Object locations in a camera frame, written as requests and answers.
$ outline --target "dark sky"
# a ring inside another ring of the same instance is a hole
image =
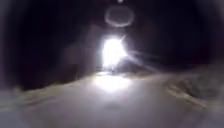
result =
[[[93,57],[99,46],[96,42],[102,36],[98,34],[94,40],[84,41],[85,34],[92,25],[108,31],[104,11],[115,3],[106,0],[15,2],[8,23],[11,62],[8,67],[17,81],[35,88],[83,72],[84,65],[90,63],[86,60]],[[131,40],[130,50],[158,56],[155,64],[168,70],[207,59],[208,28],[193,0],[127,0],[124,4],[136,15],[134,23],[125,28]],[[95,46],[86,52],[91,42]],[[78,62],[60,67],[61,54],[70,45],[76,47],[72,54]],[[137,57],[146,64],[151,61]]]

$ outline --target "asphalt road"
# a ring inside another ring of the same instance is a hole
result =
[[[196,128],[204,117],[203,110],[164,91],[165,76],[132,78],[114,92],[95,79],[30,93],[16,111],[30,128]],[[105,85],[119,84],[113,82]]]

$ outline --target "road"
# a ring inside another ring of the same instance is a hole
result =
[[[204,112],[164,91],[165,76],[130,78],[114,92],[95,79],[30,93],[17,104],[21,121],[30,128],[194,128],[203,119]]]

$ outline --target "night sky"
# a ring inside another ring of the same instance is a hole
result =
[[[104,12],[115,4],[110,0],[13,3],[6,64],[13,81],[32,89],[66,83],[94,71],[86,67],[94,67],[100,38],[110,28],[104,22]],[[127,0],[124,5],[136,16],[125,28],[128,49],[158,58],[135,56],[145,65],[162,73],[209,59],[209,27],[193,0]],[[64,61],[65,56],[72,56],[73,62]]]

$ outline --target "bright light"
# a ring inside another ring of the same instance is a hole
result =
[[[103,67],[114,68],[114,66],[116,66],[122,58],[127,56],[122,46],[122,40],[116,38],[106,40],[103,47],[102,56]]]
[[[94,84],[109,93],[118,92],[127,89],[130,85],[130,80],[121,76],[96,76]]]

